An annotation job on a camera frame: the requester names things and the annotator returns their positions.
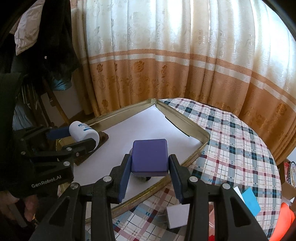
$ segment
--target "tray rim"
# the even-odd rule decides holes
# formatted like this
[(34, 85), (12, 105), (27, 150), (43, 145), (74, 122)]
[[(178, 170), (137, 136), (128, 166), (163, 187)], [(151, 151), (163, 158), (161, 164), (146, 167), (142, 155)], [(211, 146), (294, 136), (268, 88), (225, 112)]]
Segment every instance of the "tray rim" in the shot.
[[(192, 136), (196, 139), (198, 139), (202, 146), (199, 147), (196, 151), (194, 151), (181, 165), (185, 167), (189, 167), (200, 155), (201, 151), (205, 148), (208, 141), (210, 140), (210, 134), (200, 127), (198, 124), (190, 120), (188, 117), (183, 115), (182, 113), (178, 112), (171, 106), (163, 103), (160, 100), (157, 99), (148, 99), (136, 104), (132, 104), (126, 107), (123, 107), (119, 110), (107, 113), (105, 115), (96, 117), (92, 120), (89, 120), (86, 122), (89, 126), (94, 128), (96, 131), (104, 131), (108, 129), (111, 126), (114, 126), (132, 116), (134, 116), (137, 113), (140, 113), (141, 111), (155, 105), (160, 112), (162, 112), (166, 118), (175, 125), (178, 129), (180, 129), (182, 132), (184, 132), (188, 136)], [(62, 142), (64, 142), (64, 139), (60, 139), (56, 141), (56, 149), (60, 149), (62, 146)], [(152, 185), (151, 187), (147, 188), (143, 192), (139, 193), (138, 195), (134, 196), (133, 198), (119, 204), (118, 206), (111, 209), (112, 218), (115, 218), (128, 210), (132, 209), (133, 207), (139, 205), (141, 202), (145, 201), (149, 197), (151, 197), (153, 194), (164, 188), (167, 184), (169, 184), (171, 181), (171, 178), (169, 174), (162, 178), (160, 181)], [(64, 191), (69, 184), (62, 184), (61, 189)], [(86, 223), (90, 222), (91, 218), (86, 219)]]

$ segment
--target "hand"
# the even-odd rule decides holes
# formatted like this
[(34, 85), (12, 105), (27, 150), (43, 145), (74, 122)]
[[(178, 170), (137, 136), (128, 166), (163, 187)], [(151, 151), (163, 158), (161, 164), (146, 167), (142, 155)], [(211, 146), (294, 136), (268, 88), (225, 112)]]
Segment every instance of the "hand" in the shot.
[[(9, 191), (0, 191), (0, 212), (11, 220), (15, 220), (14, 215), (10, 211), (8, 205), (16, 203), (19, 198), (11, 195)], [(38, 198), (32, 195), (23, 199), (25, 203), (24, 216), (29, 222), (32, 221), (38, 205)]]

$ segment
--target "round container lid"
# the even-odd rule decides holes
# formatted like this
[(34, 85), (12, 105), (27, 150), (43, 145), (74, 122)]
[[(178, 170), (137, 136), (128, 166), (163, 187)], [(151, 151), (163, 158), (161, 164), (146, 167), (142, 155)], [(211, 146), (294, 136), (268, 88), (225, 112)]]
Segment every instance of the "round container lid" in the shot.
[(296, 164), (293, 161), (289, 166), (289, 181), (293, 187), (296, 187)]

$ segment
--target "table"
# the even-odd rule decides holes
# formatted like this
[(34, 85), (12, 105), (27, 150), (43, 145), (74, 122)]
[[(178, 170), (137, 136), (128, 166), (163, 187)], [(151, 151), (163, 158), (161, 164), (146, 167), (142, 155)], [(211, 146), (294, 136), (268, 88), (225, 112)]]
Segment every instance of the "table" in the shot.
[[(269, 238), (279, 217), (281, 182), (276, 163), (261, 138), (232, 113), (189, 99), (161, 101), (211, 135), (201, 156), (189, 167), (192, 175), (213, 185), (227, 181), (232, 187), (238, 186), (241, 192), (252, 187), (261, 207), (256, 219)], [(186, 227), (168, 229), (163, 214), (167, 206), (178, 203), (172, 184), (167, 185), (137, 207), (113, 219), (116, 240), (184, 240)]]

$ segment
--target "round table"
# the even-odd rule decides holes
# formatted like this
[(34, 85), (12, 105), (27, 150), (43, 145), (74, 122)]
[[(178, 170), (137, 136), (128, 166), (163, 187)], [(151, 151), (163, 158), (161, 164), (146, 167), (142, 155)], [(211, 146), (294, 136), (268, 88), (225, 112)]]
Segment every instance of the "round table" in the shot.
[[(189, 167), (205, 183), (225, 181), (241, 192), (252, 187), (261, 207), (256, 216), (269, 238), (281, 206), (281, 182), (276, 163), (261, 138), (232, 113), (193, 100), (161, 100), (200, 125), (211, 135), (201, 156)], [(178, 204), (172, 184), (137, 207), (113, 219), (115, 237), (122, 240), (181, 241), (186, 226), (168, 229), (164, 210)]]

